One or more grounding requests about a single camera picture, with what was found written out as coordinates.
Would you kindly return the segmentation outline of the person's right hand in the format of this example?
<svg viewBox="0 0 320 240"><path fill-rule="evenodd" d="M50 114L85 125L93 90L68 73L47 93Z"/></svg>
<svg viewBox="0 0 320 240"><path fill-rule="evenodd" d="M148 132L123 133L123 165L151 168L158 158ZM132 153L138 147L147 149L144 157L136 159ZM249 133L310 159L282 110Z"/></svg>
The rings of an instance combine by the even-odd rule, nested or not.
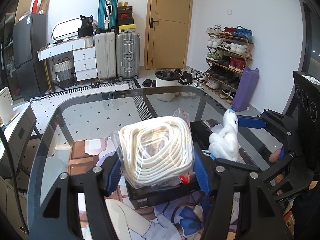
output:
<svg viewBox="0 0 320 240"><path fill-rule="evenodd" d="M281 148L277 149L275 152L273 152L270 156L269 156L269 162L271 163L276 163L279 160L279 156L281 154Z"/></svg>

